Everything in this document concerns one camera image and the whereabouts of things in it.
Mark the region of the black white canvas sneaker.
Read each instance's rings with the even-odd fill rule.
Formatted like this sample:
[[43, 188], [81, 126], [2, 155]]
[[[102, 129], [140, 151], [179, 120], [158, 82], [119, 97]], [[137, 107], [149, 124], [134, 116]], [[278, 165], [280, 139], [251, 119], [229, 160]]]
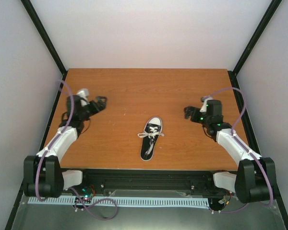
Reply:
[[142, 138], [142, 147], [140, 151], [140, 157], [143, 161], [149, 161], [154, 154], [154, 148], [159, 136], [164, 136], [162, 133], [162, 120], [158, 116], [150, 118], [142, 133], [137, 134], [139, 138]]

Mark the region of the white shoelace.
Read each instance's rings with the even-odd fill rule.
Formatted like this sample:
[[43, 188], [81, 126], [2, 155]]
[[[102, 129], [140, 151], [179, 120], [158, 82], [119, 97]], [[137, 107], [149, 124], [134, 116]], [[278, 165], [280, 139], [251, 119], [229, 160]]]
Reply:
[[161, 133], [161, 130], [158, 130], [158, 127], [156, 127], [156, 126], [150, 126], [149, 132], [144, 131], [143, 133], [139, 133], [137, 135], [140, 138], [145, 138], [145, 137], [149, 138], [149, 148], [148, 148], [148, 150], [145, 151], [145, 153], [144, 153], [145, 155], [149, 155], [152, 152], [152, 149], [153, 149], [154, 144], [156, 142], [155, 137], [156, 136], [164, 136], [164, 134]]

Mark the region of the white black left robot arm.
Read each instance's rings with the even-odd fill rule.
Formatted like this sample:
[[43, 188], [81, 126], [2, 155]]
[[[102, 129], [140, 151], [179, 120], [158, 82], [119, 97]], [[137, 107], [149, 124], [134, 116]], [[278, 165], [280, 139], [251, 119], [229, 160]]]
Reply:
[[87, 96], [79, 93], [67, 98], [67, 111], [61, 116], [55, 136], [35, 156], [27, 156], [24, 160], [23, 186], [26, 196], [44, 200], [48, 197], [57, 198], [70, 187], [80, 193], [89, 190], [90, 180], [83, 176], [82, 171], [63, 171], [60, 162], [68, 148], [81, 135], [84, 122], [103, 111], [107, 100], [107, 97], [98, 96], [88, 101]]

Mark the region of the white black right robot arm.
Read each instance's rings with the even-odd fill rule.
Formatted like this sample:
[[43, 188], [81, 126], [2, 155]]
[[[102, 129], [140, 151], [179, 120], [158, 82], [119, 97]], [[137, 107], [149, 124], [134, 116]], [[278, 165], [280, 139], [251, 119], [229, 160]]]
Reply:
[[277, 185], [274, 161], [253, 151], [232, 126], [223, 121], [219, 100], [205, 99], [200, 108], [187, 106], [184, 117], [201, 124], [206, 134], [223, 147], [238, 166], [236, 173], [214, 173], [215, 187], [233, 192], [244, 204], [273, 202]]

